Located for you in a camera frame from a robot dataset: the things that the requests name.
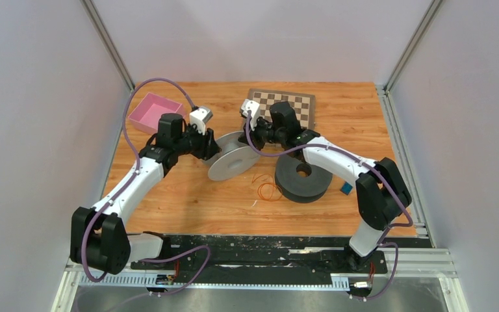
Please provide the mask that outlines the white cable spool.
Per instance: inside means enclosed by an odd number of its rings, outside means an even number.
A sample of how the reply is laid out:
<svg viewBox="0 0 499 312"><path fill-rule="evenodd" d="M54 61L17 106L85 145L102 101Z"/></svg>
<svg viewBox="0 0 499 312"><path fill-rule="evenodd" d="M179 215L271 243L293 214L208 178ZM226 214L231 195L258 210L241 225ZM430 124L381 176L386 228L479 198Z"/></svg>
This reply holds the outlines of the white cable spool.
<svg viewBox="0 0 499 312"><path fill-rule="evenodd" d="M228 133L216 139L220 152L203 163L209 167L208 178L212 181L224 181L249 170L259 159L250 146L239 142L243 131Z"/></svg>

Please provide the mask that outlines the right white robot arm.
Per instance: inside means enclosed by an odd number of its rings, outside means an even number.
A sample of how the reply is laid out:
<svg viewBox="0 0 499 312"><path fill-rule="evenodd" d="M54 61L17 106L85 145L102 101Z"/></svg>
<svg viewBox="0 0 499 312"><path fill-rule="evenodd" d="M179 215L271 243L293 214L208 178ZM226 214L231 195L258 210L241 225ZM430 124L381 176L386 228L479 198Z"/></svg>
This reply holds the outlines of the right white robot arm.
<svg viewBox="0 0 499 312"><path fill-rule="evenodd" d="M349 242L345 262L353 271L362 271L371 262L371 253L389 230L398 226L395 219L405 215L406 227L413 225L407 210L411 193L397 164L385 157L380 161L359 156L330 142L320 133L301 126L294 108L287 101L270 107L271 120L261 116L256 101L247 99L240 107L245 119L239 140L264 155L265 144L279 144L287 155L317 166L340 177L357 194L361 222Z"/></svg>

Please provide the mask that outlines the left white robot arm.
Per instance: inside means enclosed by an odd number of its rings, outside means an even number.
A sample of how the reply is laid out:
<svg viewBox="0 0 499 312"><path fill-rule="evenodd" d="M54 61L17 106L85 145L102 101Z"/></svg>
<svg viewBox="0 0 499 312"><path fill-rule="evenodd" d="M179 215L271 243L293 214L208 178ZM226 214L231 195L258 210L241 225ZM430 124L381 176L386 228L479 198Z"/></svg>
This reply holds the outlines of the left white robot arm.
<svg viewBox="0 0 499 312"><path fill-rule="evenodd" d="M135 162L112 191L91 208L79 207L71 218L70 259L83 266L91 281L91 269L118 274L126 265L148 260L155 268L172 263L173 252L157 233L129 234L129 217L147 193L177 164L180 156L207 161L220 149L214 131L207 127L212 112L200 107L186 121L180 114L163 114L157 132L135 153Z"/></svg>

